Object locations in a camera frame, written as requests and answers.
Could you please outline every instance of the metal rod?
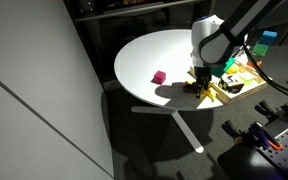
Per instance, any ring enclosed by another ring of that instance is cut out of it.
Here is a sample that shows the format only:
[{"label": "metal rod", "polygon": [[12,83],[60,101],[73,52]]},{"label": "metal rod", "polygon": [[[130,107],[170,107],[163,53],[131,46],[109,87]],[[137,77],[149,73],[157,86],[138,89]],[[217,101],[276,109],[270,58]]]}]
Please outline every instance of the metal rod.
[{"label": "metal rod", "polygon": [[96,20],[96,19],[103,19],[103,18],[109,18],[113,16],[121,16],[121,15],[126,15],[126,14],[131,14],[131,13],[139,13],[143,11],[149,11],[149,10],[157,10],[165,7],[171,7],[171,6],[177,6],[181,4],[186,4],[186,3],[193,3],[193,2],[202,2],[205,0],[185,0],[185,1],[180,1],[180,2],[172,2],[172,3],[167,3],[167,4],[159,4],[159,5],[149,5],[149,6],[144,6],[142,8],[136,8],[136,9],[129,9],[123,11],[122,9],[118,12],[106,12],[107,14],[101,14],[101,15],[94,15],[90,17],[84,17],[84,18],[79,18],[74,20],[75,22],[85,22],[85,21],[90,21],[90,20]]}]

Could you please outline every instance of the white wall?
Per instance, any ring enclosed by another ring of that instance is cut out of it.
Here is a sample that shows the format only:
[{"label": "white wall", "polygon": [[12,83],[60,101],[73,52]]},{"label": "white wall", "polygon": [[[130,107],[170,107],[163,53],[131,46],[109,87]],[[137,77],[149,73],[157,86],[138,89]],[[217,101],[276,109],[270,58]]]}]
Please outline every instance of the white wall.
[{"label": "white wall", "polygon": [[0,0],[0,80],[113,176],[103,89],[63,1]]},{"label": "white wall", "polygon": [[112,180],[0,87],[0,180]]}]

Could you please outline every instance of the table leg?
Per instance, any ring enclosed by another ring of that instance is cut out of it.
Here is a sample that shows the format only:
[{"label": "table leg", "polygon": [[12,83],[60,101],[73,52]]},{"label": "table leg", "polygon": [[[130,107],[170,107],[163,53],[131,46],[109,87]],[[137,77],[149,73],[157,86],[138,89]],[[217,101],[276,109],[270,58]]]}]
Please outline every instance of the table leg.
[{"label": "table leg", "polygon": [[182,132],[184,133],[187,140],[191,143],[192,147],[197,153],[202,153],[204,151],[203,146],[201,143],[197,140],[191,129],[187,126],[181,115],[176,111],[174,114],[172,114],[173,119],[177,123],[177,125],[180,127]]},{"label": "table leg", "polygon": [[150,113],[150,114],[170,114],[172,115],[174,121],[180,127],[182,132],[184,133],[187,140],[190,142],[192,147],[197,153],[202,153],[204,151],[203,146],[195,137],[191,129],[187,126],[181,115],[178,113],[177,110],[172,109],[165,109],[160,107],[142,107],[142,106],[133,106],[132,112],[135,113]]}]

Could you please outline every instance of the red component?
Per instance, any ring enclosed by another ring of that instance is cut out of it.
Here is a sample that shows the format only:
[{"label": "red component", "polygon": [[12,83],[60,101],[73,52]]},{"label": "red component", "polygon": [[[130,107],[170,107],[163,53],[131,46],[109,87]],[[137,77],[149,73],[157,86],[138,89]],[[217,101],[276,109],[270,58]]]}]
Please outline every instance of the red component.
[{"label": "red component", "polygon": [[166,79],[166,73],[162,71],[157,71],[154,75],[153,82],[157,84],[162,84]]},{"label": "red component", "polygon": [[[263,63],[262,61],[257,61],[257,62],[256,62],[256,64],[257,64],[258,67],[260,67],[260,66],[262,65],[262,63]],[[252,63],[249,62],[249,61],[247,61],[246,64],[247,64],[248,66],[250,66],[250,67],[253,67]]]},{"label": "red component", "polygon": [[276,146],[274,143],[272,143],[271,141],[268,141],[269,143],[270,143],[270,145],[271,145],[271,147],[273,148],[273,149],[275,149],[275,150],[281,150],[281,149],[283,149],[283,145],[280,143],[280,145],[279,146]]}]

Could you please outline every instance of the black cable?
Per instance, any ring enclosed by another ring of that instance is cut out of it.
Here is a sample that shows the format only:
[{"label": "black cable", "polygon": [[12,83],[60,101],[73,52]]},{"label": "black cable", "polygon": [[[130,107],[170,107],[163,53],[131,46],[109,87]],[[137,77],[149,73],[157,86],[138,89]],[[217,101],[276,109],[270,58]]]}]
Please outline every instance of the black cable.
[{"label": "black cable", "polygon": [[259,73],[259,75],[261,76],[261,78],[263,80],[265,80],[269,85],[271,85],[273,88],[275,88],[276,90],[280,91],[281,93],[285,94],[288,96],[288,88],[281,86],[277,83],[275,83],[274,81],[272,81],[263,71],[262,69],[256,64],[256,61],[254,60],[253,56],[251,55],[251,53],[249,52],[249,50],[247,49],[246,45],[243,44],[243,49],[246,53],[246,55],[250,58],[250,62],[252,63],[253,67],[255,68],[255,70]]},{"label": "black cable", "polygon": [[250,37],[247,37],[247,40],[245,42],[247,46],[250,44],[250,42],[254,38],[255,33],[256,33],[257,30],[258,30],[258,25],[255,25],[252,34],[250,35]]}]

